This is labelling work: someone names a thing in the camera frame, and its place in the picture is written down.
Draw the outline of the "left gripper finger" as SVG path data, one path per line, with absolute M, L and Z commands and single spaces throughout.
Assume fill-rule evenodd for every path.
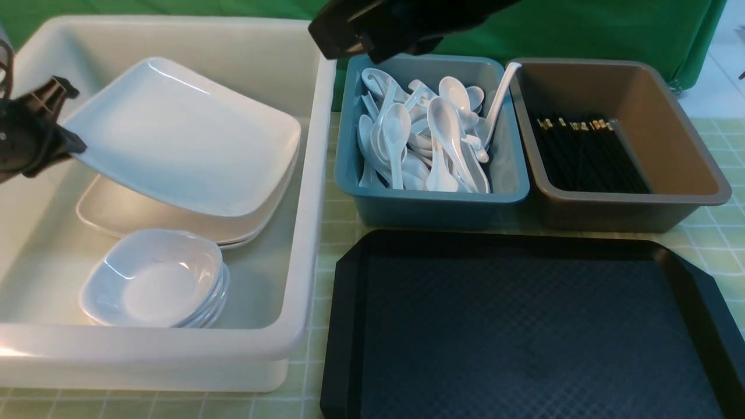
M 42 143 L 41 154 L 35 164 L 35 175 L 72 158 L 72 154 L 82 154 L 86 151 L 85 142 L 70 130 L 56 125 Z

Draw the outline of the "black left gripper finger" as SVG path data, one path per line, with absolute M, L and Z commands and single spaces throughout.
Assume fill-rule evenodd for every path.
M 46 83 L 27 93 L 26 107 L 36 116 L 58 117 L 65 102 L 78 95 L 80 91 L 68 79 L 53 75 Z

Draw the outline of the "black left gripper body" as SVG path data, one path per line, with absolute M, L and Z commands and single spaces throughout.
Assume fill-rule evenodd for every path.
M 2 183 L 19 175 L 37 177 L 59 164 L 54 128 L 58 117 L 59 107 L 39 98 L 2 98 Z

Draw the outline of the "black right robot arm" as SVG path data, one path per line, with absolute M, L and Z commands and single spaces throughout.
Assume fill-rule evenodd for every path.
M 516 1 L 330 1 L 308 32 L 327 59 L 426 55 L 447 35 L 481 26 Z

